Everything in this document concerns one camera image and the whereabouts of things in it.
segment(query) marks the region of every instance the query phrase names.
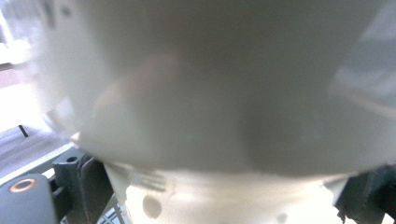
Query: black machine part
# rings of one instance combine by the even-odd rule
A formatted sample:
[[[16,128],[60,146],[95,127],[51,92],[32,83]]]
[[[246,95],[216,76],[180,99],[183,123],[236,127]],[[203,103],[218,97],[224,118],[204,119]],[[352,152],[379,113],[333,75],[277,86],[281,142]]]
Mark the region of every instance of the black machine part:
[[[395,180],[395,164],[349,178],[335,204],[338,216],[358,224],[381,224],[386,213],[396,219]]]
[[[55,176],[24,175],[0,187],[0,223],[96,223],[113,195],[103,164],[71,148]]]

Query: round hole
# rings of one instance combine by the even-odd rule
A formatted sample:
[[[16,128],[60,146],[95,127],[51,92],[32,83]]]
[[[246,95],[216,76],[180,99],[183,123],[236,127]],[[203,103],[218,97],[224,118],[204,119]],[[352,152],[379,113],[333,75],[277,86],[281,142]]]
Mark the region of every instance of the round hole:
[[[277,220],[277,223],[284,224],[288,221],[288,215],[286,215],[284,213],[280,214],[279,216],[277,216],[276,220]]]
[[[69,158],[67,158],[67,162],[73,162],[73,161],[76,161],[77,160],[77,157],[69,157]]]
[[[11,186],[9,191],[13,193],[19,193],[26,191],[28,189],[31,189],[35,185],[35,179],[29,178],[29,179],[23,179],[21,181],[18,181],[16,184]]]
[[[146,196],[143,200],[143,211],[149,218],[157,218],[161,214],[162,210],[163,208],[157,199],[151,196]]]
[[[72,15],[72,11],[70,10],[70,8],[63,6],[61,8],[61,12],[65,17],[70,17]]]

